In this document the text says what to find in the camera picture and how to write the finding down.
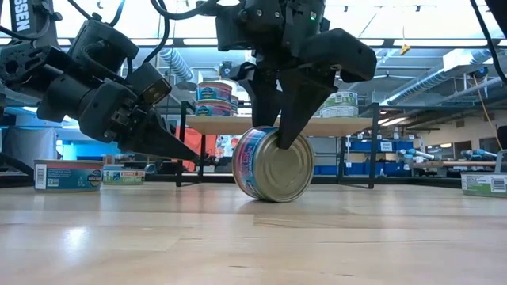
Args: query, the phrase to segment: can label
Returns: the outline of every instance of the can label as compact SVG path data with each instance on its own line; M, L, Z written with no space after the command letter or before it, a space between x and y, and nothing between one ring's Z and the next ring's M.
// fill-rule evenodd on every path
M231 110L219 105L198 106L196 110L198 116L230 116Z
M219 82L209 82L199 85L197 88L197 100L221 100L231 102L232 88Z
M234 156L236 161L233 163L237 166L234 168L234 177L236 177L239 187L253 198L267 199L259 190L259 185L254 176L255 157L264 137L277 129L277 127L250 129L243 135L240 144L236 147L235 151L238 153Z
M142 184L144 177L144 171L104 169L103 181L105 184Z
M92 190L100 186L102 171L93 164L37 164L35 189Z
M355 106L333 106L323 108L321 111L321 115L324 118L331 117L354 117L358 116L359 109Z

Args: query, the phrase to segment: wooden floor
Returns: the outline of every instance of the wooden floor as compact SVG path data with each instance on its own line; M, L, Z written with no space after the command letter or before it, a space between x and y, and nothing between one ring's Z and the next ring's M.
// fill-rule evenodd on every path
M0 189L1 284L505 284L507 200L315 185Z

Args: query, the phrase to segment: tuna can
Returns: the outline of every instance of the tuna can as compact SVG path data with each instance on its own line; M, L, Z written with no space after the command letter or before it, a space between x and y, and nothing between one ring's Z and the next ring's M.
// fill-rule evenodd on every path
M141 185L146 173L140 169L127 169L123 165L104 165L104 185Z
M231 103L220 100L200 100L196 104L198 116L230 116Z
M197 86L197 100L231 102L232 86L222 82L202 82Z
M353 91L333 93L321 106L321 116L324 118L354 117L358 115L357 93Z
M232 116L238 115L238 107L239 107L239 98L237 96L231 95L231 113L232 113Z
M302 135L288 150L278 148L277 132L277 127L249 129L234 150L232 173L248 196L285 203L299 198L308 188L314 173L314 156Z
M40 192L93 192L101 187L102 161L35 160Z

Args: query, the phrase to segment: can stack on shelf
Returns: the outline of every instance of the can stack on shelf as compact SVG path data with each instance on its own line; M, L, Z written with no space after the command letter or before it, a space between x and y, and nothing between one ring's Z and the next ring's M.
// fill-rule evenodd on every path
M238 106L239 106L239 98L237 96L231 95L231 115L238 115Z
M224 82L200 83L197 87L196 115L233 116L231 94L232 86Z
M358 114L357 93L346 90L331 94L322 104L319 115L323 118L331 118L357 117Z

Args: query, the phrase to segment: black cable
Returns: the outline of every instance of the black cable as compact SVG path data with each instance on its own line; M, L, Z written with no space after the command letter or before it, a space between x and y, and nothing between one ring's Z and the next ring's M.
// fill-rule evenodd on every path
M158 0L158 3L160 3L160 6L165 9L166 4L164 3L164 0ZM169 30L170 30L170 23L169 18L164 17L164 34L162 35L162 40L160 43L158 43L157 47L153 51L150 52L150 54L144 59L143 63L149 63L151 59L153 59L166 45L167 39L169 38Z
M114 27L116 24L118 24L118 21L120 20L121 17L121 13L124 11L124 5L125 0L121 0L120 4L118 5L118 9L116 10L116 14L114 15L114 18L112 19L111 23L109 23L111 27Z
M470 3L472 4L472 8L474 8L475 16L477 17L478 23L481 26L482 33L484 33L484 37L486 38L486 41L488 42L488 49L490 50L491 58L493 59L494 69L497 71L498 76L501 78L501 80L504 82L504 84L507 85L507 78L505 77L505 74L500 67L500 61L498 60L497 52L494 49L493 41L491 40L490 31L488 31L488 28L486 27L486 23L484 22L484 19L482 18L481 11L479 11L479 9L478 9L477 2L475 0L470 0Z
M118 81L118 82L124 82L125 80L121 76L110 71L107 67L101 65L95 59L91 58L91 56L90 56L91 51L100 50L104 47L105 47L105 45L102 42L97 42L95 44L89 44L89 45L81 48L81 54L82 54L83 58L85 58L86 61L88 61L88 63L90 63L94 68L96 68L98 71L103 73L108 78L111 78L111 79Z
M157 0L151 0L151 5L163 17L168 17L171 20L185 20L185 19L189 19L191 17L194 17L196 15L199 15L200 13L203 13L205 10L207 10L207 9L213 7L214 5L216 5L216 3L218 1L219 0L207 0L205 3L197 6L195 9L191 9L190 11L187 11L187 12L184 12L184 13L170 13L170 12L167 12L166 9L162 8L157 3Z
M134 71L134 67L132 65L132 59L130 58L127 58L127 67L128 67L128 72L127 72L127 76L132 74L132 72Z
M21 35L19 32L11 31L8 28L3 27L1 25L0 25L0 32L3 32L3 33L5 33L8 36L13 37L14 39L19 39L19 40L38 40L43 35L45 35L46 32L48 32L50 24L51 24L51 21L49 20L49 17L48 17L48 18L46 18L46 21L44 22L44 27L42 27L42 29L40 30L40 32L38 32L35 36Z
M87 20L92 19L92 17L83 10L78 3L76 3L74 0L67 0L81 15L83 15Z

